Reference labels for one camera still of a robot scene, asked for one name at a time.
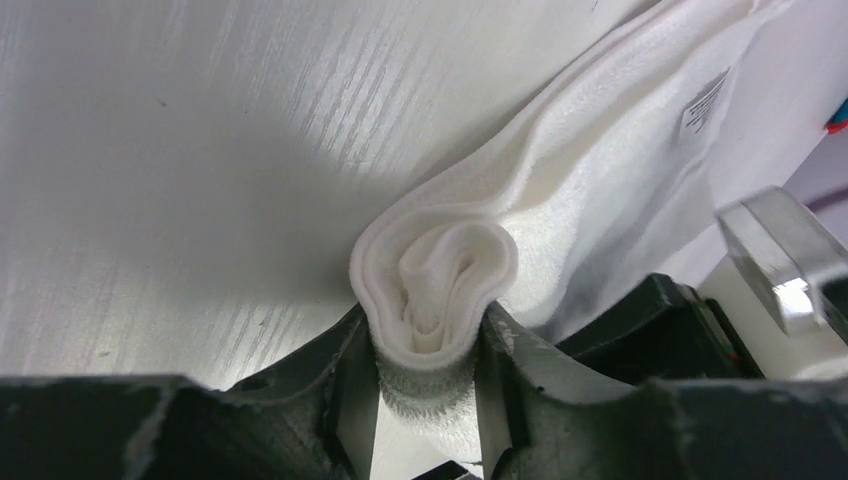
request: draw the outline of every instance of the folded cloth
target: folded cloth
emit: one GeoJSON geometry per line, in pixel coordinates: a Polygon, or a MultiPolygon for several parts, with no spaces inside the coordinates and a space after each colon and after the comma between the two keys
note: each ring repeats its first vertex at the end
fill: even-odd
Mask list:
{"type": "Polygon", "coordinates": [[[363,232],[351,284],[403,424],[478,462],[472,349],[486,306],[540,327],[562,301],[576,330],[706,227],[703,159],[738,63],[790,3],[659,2],[363,232]]]}

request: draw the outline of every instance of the textured white surface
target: textured white surface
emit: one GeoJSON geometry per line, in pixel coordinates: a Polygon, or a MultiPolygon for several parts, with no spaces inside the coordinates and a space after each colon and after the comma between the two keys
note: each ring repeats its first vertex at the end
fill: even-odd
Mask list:
{"type": "MultiPolygon", "coordinates": [[[[227,387],[282,357],[353,303],[371,220],[641,3],[0,0],[0,374],[227,387]]],[[[820,138],[845,18],[798,2],[750,53],[729,196],[820,138]]],[[[380,428],[375,477],[440,461],[380,428]]]]}

